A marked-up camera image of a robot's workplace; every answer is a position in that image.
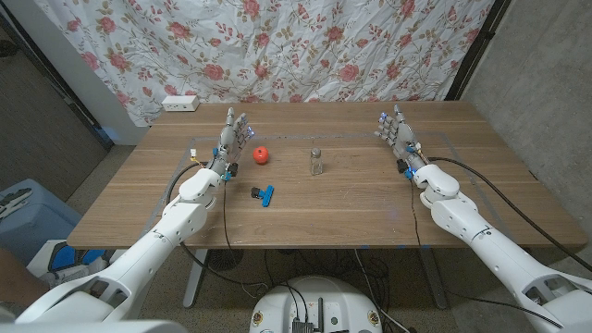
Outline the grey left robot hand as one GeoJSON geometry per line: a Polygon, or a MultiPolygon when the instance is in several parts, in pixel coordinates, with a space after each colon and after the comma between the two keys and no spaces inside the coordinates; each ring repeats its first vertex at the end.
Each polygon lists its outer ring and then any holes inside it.
{"type": "Polygon", "coordinates": [[[238,161],[246,143],[254,136],[245,113],[236,115],[232,107],[228,109],[226,124],[221,130],[213,158],[207,167],[215,171],[224,181],[236,176],[238,161]]]}

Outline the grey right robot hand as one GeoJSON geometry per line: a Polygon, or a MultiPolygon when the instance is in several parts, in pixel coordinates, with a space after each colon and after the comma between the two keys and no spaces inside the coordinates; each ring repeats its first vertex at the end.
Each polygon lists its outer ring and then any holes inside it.
{"type": "Polygon", "coordinates": [[[407,179],[413,179],[420,168],[429,164],[422,152],[421,143],[416,140],[413,129],[406,122],[398,104],[393,106],[392,115],[380,115],[374,134],[390,147],[396,157],[398,172],[407,179]]]}

